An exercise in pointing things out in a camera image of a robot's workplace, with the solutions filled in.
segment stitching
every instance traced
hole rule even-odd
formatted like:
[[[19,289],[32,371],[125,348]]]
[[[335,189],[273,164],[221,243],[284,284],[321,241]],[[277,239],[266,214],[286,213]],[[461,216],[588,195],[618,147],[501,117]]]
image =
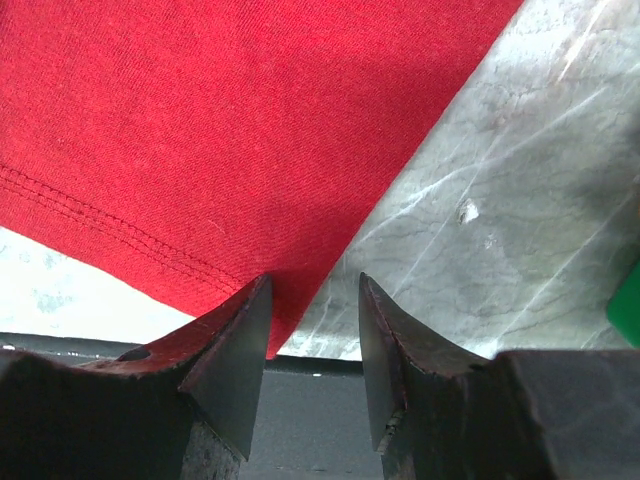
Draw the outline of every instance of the stitching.
[[[17,174],[19,178],[20,178],[20,177],[22,177],[22,178],[24,178],[24,179],[26,179],[26,180],[28,180],[28,181],[30,181],[30,182],[32,182],[32,183],[34,183],[34,184],[35,184],[35,186],[44,187],[45,189],[49,190],[50,192],[53,192],[53,193],[55,193],[55,194],[58,194],[58,195],[60,195],[62,198],[66,199],[66,200],[69,200],[69,201],[71,201],[71,202],[75,203],[76,205],[79,205],[79,206],[85,207],[85,208],[89,209],[90,211],[97,212],[97,213],[101,214],[101,216],[103,216],[103,217],[106,217],[106,218],[108,218],[108,219],[110,219],[110,220],[114,220],[114,221],[116,221],[116,222],[119,224],[119,226],[124,226],[124,227],[127,227],[127,228],[118,228],[118,226],[112,226],[112,225],[109,225],[107,222],[105,222],[104,220],[102,220],[102,219],[100,219],[100,218],[96,218],[96,217],[93,217],[92,215],[88,215],[88,214],[87,214],[87,212],[75,211],[75,210],[73,210],[71,207],[69,207],[68,205],[63,204],[61,201],[59,201],[59,200],[57,200],[57,199],[50,198],[50,197],[48,197],[48,196],[44,195],[44,194],[43,194],[43,193],[41,193],[41,192],[38,192],[38,191],[36,191],[36,190],[29,189],[29,188],[25,187],[24,185],[21,185],[18,181],[11,180],[11,179],[6,178],[6,177],[0,177],[0,179],[1,179],[1,180],[4,180],[6,183],[9,183],[9,184],[15,185],[15,187],[17,187],[17,188],[19,188],[19,189],[21,189],[21,190],[24,190],[24,191],[26,191],[26,192],[29,192],[29,193],[33,194],[33,195],[36,195],[37,197],[40,197],[40,198],[42,198],[43,200],[45,200],[46,202],[50,202],[50,203],[40,202],[40,201],[38,201],[37,199],[31,198],[30,196],[28,196],[28,195],[26,195],[26,194],[23,194],[23,193],[20,193],[20,192],[14,191],[14,190],[12,190],[12,189],[10,189],[10,188],[6,187],[6,186],[2,186],[2,185],[0,185],[0,187],[2,187],[3,189],[5,189],[5,190],[7,190],[7,191],[9,191],[9,192],[11,192],[11,193],[14,193],[14,194],[16,194],[16,195],[18,195],[18,196],[20,196],[20,197],[22,197],[22,198],[26,199],[26,200],[33,201],[33,202],[35,202],[35,203],[38,203],[39,205],[42,205],[42,206],[44,206],[44,207],[46,207],[46,208],[49,208],[49,209],[51,209],[51,210],[55,211],[56,213],[58,213],[58,214],[60,214],[60,215],[63,215],[63,216],[65,216],[65,217],[67,217],[67,218],[69,218],[69,219],[71,219],[71,220],[73,220],[73,221],[75,221],[75,222],[78,222],[79,224],[81,224],[81,225],[83,225],[83,226],[86,226],[86,227],[88,227],[88,228],[92,228],[92,229],[96,229],[96,230],[98,230],[98,231],[100,231],[100,232],[102,232],[102,233],[104,233],[104,234],[106,234],[106,235],[108,235],[108,236],[110,236],[110,237],[112,237],[112,238],[114,238],[114,239],[118,240],[119,242],[124,243],[125,245],[127,245],[128,247],[130,247],[130,248],[132,248],[133,250],[137,251],[138,253],[140,253],[140,254],[142,254],[142,255],[144,255],[144,256],[146,256],[146,257],[148,257],[148,258],[150,258],[150,259],[152,259],[152,260],[154,260],[154,261],[156,261],[156,262],[158,262],[158,263],[160,263],[160,264],[162,264],[162,265],[164,265],[164,266],[167,266],[167,267],[169,267],[169,268],[171,268],[171,269],[173,269],[173,270],[176,270],[176,271],[178,271],[178,272],[180,272],[180,273],[182,273],[182,274],[184,274],[184,275],[188,275],[188,276],[194,277],[194,278],[196,278],[196,279],[198,279],[198,280],[205,281],[205,282],[206,282],[206,283],[208,283],[208,284],[212,284],[210,281],[207,281],[207,280],[205,280],[205,278],[203,278],[203,277],[209,277],[209,278],[211,278],[212,280],[214,280],[216,283],[221,284],[221,285],[223,285],[223,286],[227,287],[227,288],[230,290],[230,292],[234,292],[234,291],[235,291],[235,288],[234,288],[232,285],[229,285],[229,284],[228,284],[227,282],[225,282],[224,280],[222,280],[222,279],[220,279],[220,278],[217,278],[217,277],[213,277],[211,274],[209,274],[209,273],[207,273],[207,272],[203,272],[203,271],[201,271],[201,270],[199,270],[199,269],[195,268],[193,265],[189,265],[189,264],[187,264],[184,260],[183,260],[183,261],[177,261],[177,262],[176,262],[176,261],[171,262],[170,257],[169,257],[166,253],[163,253],[163,252],[161,252],[161,251],[159,251],[159,250],[154,249],[152,246],[147,245],[144,241],[142,241],[142,240],[141,240],[141,239],[139,239],[139,238],[132,237],[132,239],[133,239],[133,240],[135,240],[135,241],[139,242],[139,243],[140,243],[140,244],[142,244],[144,247],[146,247],[147,249],[149,249],[149,250],[151,251],[151,254],[150,254],[150,253],[148,253],[148,252],[144,252],[143,250],[141,250],[140,248],[136,247],[135,245],[133,245],[133,244],[131,244],[131,243],[129,243],[129,242],[127,242],[127,241],[125,241],[125,240],[123,240],[123,239],[121,239],[121,238],[117,237],[117,236],[115,236],[113,233],[110,233],[110,232],[106,231],[104,228],[99,228],[98,226],[88,225],[87,223],[85,223],[85,222],[81,221],[80,219],[75,218],[75,217],[73,217],[73,216],[70,216],[70,215],[69,215],[69,214],[67,214],[67,213],[64,213],[63,211],[59,210],[59,208],[66,209],[66,210],[70,211],[71,213],[73,213],[73,214],[75,214],[75,215],[84,216],[84,217],[86,217],[87,219],[90,219],[90,220],[92,220],[92,221],[94,221],[94,222],[96,222],[96,223],[98,223],[98,224],[100,224],[100,225],[103,225],[104,227],[111,228],[111,229],[115,229],[115,230],[121,230],[121,231],[123,231],[122,233],[124,233],[124,234],[127,234],[127,231],[126,231],[127,229],[128,229],[128,230],[130,230],[130,231],[133,231],[133,232],[137,232],[137,233],[139,233],[140,235],[142,235],[145,239],[151,240],[153,243],[155,243],[156,245],[160,246],[161,248],[164,248],[165,250],[168,250],[170,253],[177,253],[177,254],[180,254],[180,255],[182,255],[182,256],[184,256],[184,257],[186,257],[186,259],[192,260],[193,262],[198,263],[198,264],[200,264],[200,265],[204,265],[204,266],[206,266],[206,267],[208,267],[208,268],[210,268],[210,269],[213,269],[213,270],[215,270],[215,271],[219,272],[220,274],[222,274],[222,275],[224,275],[224,276],[229,277],[229,278],[230,278],[230,279],[232,279],[232,280],[236,280],[236,281],[238,281],[238,280],[237,280],[237,278],[235,278],[234,276],[232,276],[232,275],[228,275],[226,272],[223,272],[223,271],[221,271],[220,269],[218,269],[218,268],[216,268],[216,267],[214,267],[214,266],[212,266],[212,265],[207,264],[206,262],[203,262],[203,261],[201,261],[201,260],[198,260],[198,259],[196,259],[195,257],[193,257],[193,256],[189,255],[188,253],[186,253],[186,252],[184,252],[184,251],[178,250],[178,249],[176,249],[176,248],[174,248],[174,247],[171,247],[170,245],[167,245],[166,243],[164,243],[164,242],[162,242],[162,241],[158,240],[157,238],[151,237],[150,235],[146,234],[145,232],[143,232],[143,231],[142,231],[142,230],[140,230],[139,228],[137,228],[137,227],[135,227],[135,226],[133,226],[133,225],[131,225],[131,224],[129,224],[129,223],[127,223],[127,222],[125,222],[125,221],[123,221],[123,220],[121,220],[121,219],[119,219],[119,218],[115,217],[115,216],[113,216],[113,215],[110,215],[110,214],[107,214],[107,213],[105,213],[105,212],[102,212],[101,210],[99,210],[99,209],[97,209],[97,208],[95,208],[95,207],[92,207],[91,205],[84,204],[84,203],[82,203],[82,202],[80,202],[80,201],[75,200],[75,199],[74,199],[74,198],[72,198],[72,197],[69,197],[68,195],[65,195],[64,193],[62,193],[62,192],[61,192],[61,191],[59,191],[59,190],[53,189],[53,188],[51,188],[51,187],[48,187],[47,185],[44,185],[44,184],[42,184],[42,183],[38,182],[37,180],[31,179],[31,178],[27,177],[26,175],[24,175],[24,174],[22,174],[22,173],[18,172],[17,170],[14,170],[14,169],[11,169],[11,168],[9,168],[9,167],[6,167],[6,166],[3,166],[3,165],[0,165],[0,172],[2,172],[3,170],[4,170],[5,172],[9,172],[9,173]],[[162,260],[162,259],[160,259],[160,258],[157,258],[157,255],[160,255],[160,256],[164,257],[166,260]],[[169,263],[167,263],[167,262],[177,263],[177,264],[179,264],[179,265],[181,265],[181,266],[183,266],[183,267],[185,267],[185,268],[189,269],[191,272],[194,272],[194,273],[187,273],[187,272],[183,272],[183,271],[181,271],[181,270],[178,270],[178,269],[176,269],[173,265],[171,265],[171,264],[169,264]]]
[[[23,194],[23,193],[17,192],[17,191],[15,191],[15,190],[11,190],[9,187],[7,187],[7,186],[5,186],[5,185],[1,185],[1,184],[0,184],[0,189],[6,190],[6,191],[8,191],[9,193],[13,193],[14,195],[18,195],[19,197],[22,197],[22,198],[24,198],[24,199],[26,199],[26,200],[28,200],[28,201],[31,201],[31,202],[37,203],[38,205],[42,205],[43,207],[48,208],[49,210],[51,210],[51,211],[52,211],[52,212],[54,212],[54,213],[57,213],[58,215],[61,215],[61,216],[65,217],[65,218],[67,218],[67,219],[69,219],[69,220],[73,220],[74,222],[78,223],[78,224],[79,224],[80,226],[82,226],[82,227],[88,228],[88,229],[90,229],[90,230],[96,230],[96,231],[98,231],[98,232],[100,232],[100,233],[103,233],[103,234],[105,234],[105,235],[107,235],[107,236],[109,236],[109,237],[111,237],[111,238],[113,238],[113,239],[117,240],[118,242],[120,242],[120,243],[122,243],[122,244],[126,245],[127,247],[129,247],[129,248],[131,248],[131,249],[135,250],[136,252],[140,253],[141,255],[143,255],[143,256],[145,256],[145,257],[147,257],[147,258],[150,258],[151,260],[153,260],[153,261],[155,261],[155,262],[158,262],[158,263],[160,263],[161,265],[163,265],[163,266],[165,266],[165,267],[167,267],[167,268],[170,268],[171,270],[174,270],[174,271],[176,271],[176,272],[178,272],[178,273],[180,273],[180,274],[182,274],[182,275],[186,275],[186,276],[188,276],[188,277],[195,278],[196,280],[200,280],[200,281],[202,281],[202,282],[204,282],[204,283],[207,283],[207,284],[209,284],[209,285],[211,285],[211,286],[214,286],[214,287],[217,287],[217,288],[220,288],[220,285],[222,285],[223,287],[232,288],[230,285],[228,285],[228,284],[226,284],[226,283],[224,283],[224,282],[220,281],[220,280],[219,280],[219,279],[217,279],[216,277],[210,277],[210,278],[211,278],[211,280],[213,280],[213,282],[212,282],[211,280],[207,279],[205,276],[197,275],[198,273],[201,273],[201,272],[199,272],[198,270],[195,270],[195,269],[193,269],[192,267],[189,267],[188,265],[179,264],[179,265],[181,265],[182,267],[187,268],[187,269],[191,270],[191,271],[192,271],[192,272],[194,272],[194,273],[183,272],[182,270],[177,269],[177,268],[176,268],[176,267],[174,267],[173,265],[169,265],[169,264],[167,264],[167,263],[165,263],[165,262],[163,262],[163,261],[159,260],[158,258],[154,257],[153,255],[149,254],[148,252],[145,252],[145,251],[143,251],[143,250],[139,249],[139,248],[138,248],[138,247],[136,247],[135,245],[133,245],[133,244],[131,244],[131,243],[127,242],[126,240],[124,240],[124,239],[122,239],[122,238],[118,238],[118,237],[117,237],[116,235],[114,235],[113,233],[107,232],[107,231],[105,231],[105,230],[103,230],[103,229],[101,229],[101,228],[99,228],[99,227],[97,227],[97,226],[89,225],[89,224],[87,224],[87,223],[84,223],[84,222],[82,222],[80,219],[75,218],[75,217],[72,217],[71,215],[69,215],[69,214],[67,214],[67,213],[62,212],[62,211],[58,210],[57,208],[52,208],[52,205],[46,204],[46,203],[44,203],[44,202],[42,202],[42,201],[40,201],[40,200],[38,200],[38,199],[30,198],[30,197],[28,197],[27,195],[25,195],[25,194]],[[48,200],[46,197],[44,197],[43,195],[40,195],[40,194],[38,194],[38,193],[35,193],[35,195],[37,195],[39,198],[42,198],[42,199],[44,199],[44,200]]]
[[[145,237],[146,239],[152,241],[153,243],[157,244],[159,246],[159,248],[164,248],[164,249],[168,250],[171,253],[179,254],[181,256],[184,256],[184,257],[186,257],[187,260],[190,260],[193,263],[200,264],[203,267],[206,267],[207,269],[215,270],[218,273],[221,273],[222,275],[228,276],[229,278],[231,278],[231,279],[233,279],[233,280],[235,280],[237,282],[240,282],[240,280],[238,280],[233,275],[229,275],[228,273],[223,272],[222,270],[218,269],[217,267],[215,267],[213,265],[210,265],[210,264],[208,264],[208,263],[206,263],[206,262],[204,262],[204,261],[202,261],[202,260],[200,260],[200,259],[188,254],[187,252],[185,252],[183,250],[179,250],[179,249],[177,249],[175,247],[172,247],[171,245],[163,242],[162,240],[159,240],[159,239],[157,239],[155,237],[152,237],[151,235],[149,235],[148,233],[144,232],[143,230],[140,230],[135,225],[132,225],[132,224],[130,224],[130,223],[128,223],[128,222],[126,222],[126,221],[114,216],[114,215],[111,215],[111,214],[109,214],[109,213],[107,213],[107,212],[105,212],[103,210],[100,210],[100,209],[98,209],[98,208],[96,208],[96,207],[94,207],[92,205],[89,205],[88,203],[84,203],[84,202],[82,202],[82,201],[80,201],[80,200],[78,200],[76,198],[70,197],[69,195],[63,193],[62,191],[57,190],[57,189],[55,189],[53,187],[50,187],[50,186],[48,186],[48,185],[46,185],[46,184],[44,184],[44,183],[42,183],[42,182],[40,182],[38,180],[35,180],[35,179],[31,178],[31,177],[28,177],[27,175],[25,175],[24,173],[22,173],[22,172],[20,172],[18,170],[15,170],[15,169],[13,169],[11,167],[8,167],[6,165],[0,164],[0,172],[1,171],[7,172],[4,175],[2,175],[3,179],[6,182],[13,183],[14,185],[16,185],[16,186],[18,186],[18,187],[20,187],[20,188],[22,188],[22,189],[24,189],[24,190],[26,190],[28,192],[34,193],[36,195],[43,195],[47,200],[49,200],[51,202],[54,202],[54,203],[56,203],[58,205],[64,206],[64,207],[68,208],[69,210],[71,210],[73,213],[76,213],[76,214],[79,214],[79,215],[82,215],[82,216],[86,216],[86,217],[89,217],[89,218],[93,218],[95,221],[101,222],[105,226],[108,226],[108,227],[111,227],[111,228],[120,228],[120,229],[131,230],[132,232],[138,233],[139,235],[141,235],[141,236]],[[11,179],[9,179],[7,177],[8,175],[14,175],[17,178],[15,180],[11,180]],[[40,192],[38,190],[30,190],[29,188],[27,188],[26,186],[23,185],[23,182],[19,181],[20,178],[23,178],[23,179],[33,183],[36,187],[39,187],[39,189],[47,190],[51,194],[54,194],[54,195],[56,195],[58,197],[62,197],[63,200],[66,200],[66,201],[68,201],[68,202],[70,202],[72,204],[75,204],[76,207],[79,210],[80,210],[80,208],[84,208],[86,210],[89,210],[89,212],[91,212],[91,213],[98,214],[98,216],[101,216],[101,217],[105,217],[106,220],[100,220],[99,218],[95,217],[94,215],[89,215],[89,212],[74,211],[70,207],[64,205],[60,200],[58,200],[56,198],[52,198],[51,195],[46,196],[46,195],[44,195],[44,192]],[[109,223],[107,223],[107,221],[115,222],[118,225],[117,226],[111,226],[111,225],[109,225]],[[156,251],[153,247],[151,247],[149,245],[145,245],[145,246],[147,246],[150,250],[152,250],[154,252]]]

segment white speck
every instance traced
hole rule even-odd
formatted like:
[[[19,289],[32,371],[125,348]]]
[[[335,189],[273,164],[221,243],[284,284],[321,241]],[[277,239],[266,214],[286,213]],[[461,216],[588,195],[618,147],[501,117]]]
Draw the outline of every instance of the white speck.
[[[469,223],[479,216],[480,213],[478,212],[478,207],[476,207],[476,204],[473,203],[473,200],[470,198],[465,200],[465,202],[460,205],[460,208],[458,208],[458,223],[460,225]]]
[[[493,247],[496,244],[496,238],[495,236],[492,234],[490,234],[487,239],[484,241],[484,248],[486,248],[487,250],[489,250],[491,247]]]

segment dark gray surface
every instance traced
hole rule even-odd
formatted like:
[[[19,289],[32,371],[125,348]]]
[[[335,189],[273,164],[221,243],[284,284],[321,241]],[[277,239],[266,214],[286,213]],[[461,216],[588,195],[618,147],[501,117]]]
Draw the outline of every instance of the dark gray surface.
[[[640,478],[638,350],[523,351],[497,360],[505,358],[543,432],[557,478]]]
[[[265,372],[251,459],[240,472],[241,479],[381,479],[362,376]]]

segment seam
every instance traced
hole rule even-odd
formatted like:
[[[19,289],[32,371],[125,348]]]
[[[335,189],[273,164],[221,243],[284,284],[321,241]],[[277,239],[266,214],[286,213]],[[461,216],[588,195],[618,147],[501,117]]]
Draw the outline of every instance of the seam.
[[[116,225],[109,225],[109,223],[107,223],[105,220],[103,220],[100,217],[94,217],[93,215],[89,215],[88,212],[74,210],[70,206],[65,205],[64,203],[62,203],[61,201],[59,201],[59,200],[57,200],[55,198],[51,198],[51,197],[45,195],[42,192],[39,192],[37,190],[33,190],[33,189],[25,187],[24,185],[22,185],[18,181],[18,179],[12,180],[12,179],[7,178],[4,175],[0,175],[0,180],[4,181],[7,184],[13,185],[14,188],[18,188],[18,189],[20,189],[20,190],[22,190],[24,192],[28,192],[29,194],[36,195],[37,198],[32,198],[28,194],[21,193],[20,191],[15,191],[14,189],[9,188],[7,186],[0,185],[0,187],[2,187],[4,190],[7,190],[8,192],[14,193],[15,195],[18,195],[19,197],[24,198],[25,200],[28,200],[28,201],[37,203],[37,204],[39,204],[39,205],[41,205],[43,207],[46,207],[46,208],[48,208],[48,209],[50,209],[50,210],[52,210],[52,211],[64,216],[65,218],[68,218],[70,220],[73,220],[73,221],[79,223],[80,225],[82,225],[84,227],[87,227],[87,228],[90,228],[90,229],[94,229],[94,230],[97,230],[97,231],[99,231],[101,233],[104,233],[104,234],[108,235],[109,237],[114,238],[115,240],[118,240],[119,242],[123,243],[124,245],[128,246],[129,248],[135,250],[136,252],[146,256],[147,258],[150,258],[150,259],[160,263],[161,265],[164,265],[164,266],[166,266],[168,268],[171,268],[172,270],[175,270],[175,271],[177,271],[179,273],[182,273],[183,275],[187,275],[187,276],[196,278],[196,279],[198,279],[200,281],[203,281],[205,283],[208,283],[210,285],[214,285],[214,286],[222,285],[223,287],[225,287],[225,288],[222,288],[222,290],[223,291],[226,290],[227,293],[235,292],[236,287],[230,285],[229,283],[227,283],[223,279],[214,277],[214,276],[212,276],[211,274],[209,274],[207,272],[204,272],[202,270],[199,270],[198,268],[195,268],[195,266],[193,266],[193,265],[189,265],[185,260],[178,260],[178,261],[174,260],[174,261],[171,261],[170,257],[166,253],[163,253],[159,249],[155,249],[152,246],[147,245],[144,241],[142,241],[139,238],[135,238],[133,236],[130,236],[131,240],[140,243],[142,246],[144,246],[146,249],[148,249],[150,251],[150,252],[145,252],[145,251],[141,250],[140,247],[138,247],[138,246],[136,246],[136,245],[134,245],[134,244],[122,239],[122,238],[119,238],[114,233],[109,232],[105,228],[101,228],[101,227],[110,228],[110,229],[119,231],[120,233],[125,234],[125,235],[130,235],[130,232],[137,232],[138,234],[143,236],[144,239],[150,240],[153,244],[155,244],[154,246],[159,246],[160,248],[163,248],[164,250],[167,250],[169,253],[174,253],[174,254],[177,253],[177,254],[179,254],[181,256],[186,257],[187,260],[191,260],[194,263],[200,264],[202,266],[206,266],[206,267],[208,267],[210,269],[213,269],[213,270],[217,271],[218,273],[220,273],[223,276],[226,276],[226,277],[228,277],[228,278],[230,278],[232,280],[238,281],[238,279],[235,278],[234,276],[229,275],[226,272],[223,272],[222,270],[214,267],[213,265],[209,265],[206,262],[198,260],[195,257],[189,255],[188,253],[186,253],[184,251],[181,251],[181,250],[178,250],[177,248],[172,247],[172,246],[162,242],[161,240],[158,240],[157,238],[154,238],[154,237],[148,235],[144,231],[140,230],[139,228],[137,228],[137,227],[135,227],[135,226],[133,226],[133,225],[127,223],[127,222],[125,222],[124,220],[121,220],[121,219],[119,219],[119,218],[117,218],[117,217],[115,217],[113,215],[107,214],[106,212],[103,212],[103,211],[101,211],[101,210],[99,210],[99,209],[97,209],[95,207],[92,207],[91,205],[88,205],[86,203],[80,202],[80,201],[78,201],[78,200],[76,200],[76,199],[74,199],[74,198],[62,193],[59,190],[56,190],[56,189],[51,188],[51,187],[49,187],[49,186],[47,186],[47,185],[45,185],[45,184],[43,184],[41,182],[38,182],[37,180],[29,178],[28,176],[22,174],[21,172],[19,172],[17,170],[14,170],[12,168],[0,165],[0,174],[3,171],[4,172],[9,172],[10,174],[11,173],[16,174],[16,175],[18,175],[18,178],[24,178],[24,179],[32,182],[35,187],[45,188],[48,191],[50,191],[52,193],[55,193],[57,195],[60,195],[62,198],[66,199],[66,200],[68,200],[68,201],[70,201],[72,203],[75,203],[76,205],[79,205],[81,207],[84,207],[84,208],[88,209],[90,212],[96,212],[96,213],[100,214],[100,217],[104,217],[106,219],[110,219],[110,220],[115,221],[118,225],[117,226]],[[65,213],[63,211],[63,209],[67,210],[69,213],[74,214],[76,216],[80,216],[80,217],[84,217],[85,219],[89,219],[89,220],[95,222],[97,225],[90,225],[87,222],[82,221],[80,218],[72,216],[69,213]],[[189,272],[185,272],[185,271],[177,269],[176,266],[175,266],[176,264],[181,266],[181,267],[186,268],[187,270],[189,270]]]

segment gray marble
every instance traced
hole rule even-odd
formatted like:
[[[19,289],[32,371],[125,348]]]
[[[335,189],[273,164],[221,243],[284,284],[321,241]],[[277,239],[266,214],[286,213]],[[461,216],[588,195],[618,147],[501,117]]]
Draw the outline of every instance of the gray marble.
[[[363,270],[480,355],[625,347],[604,309],[640,256],[638,175],[640,4],[528,0],[281,353],[360,358]],[[0,304],[0,331],[146,342],[188,321],[1,229]]]

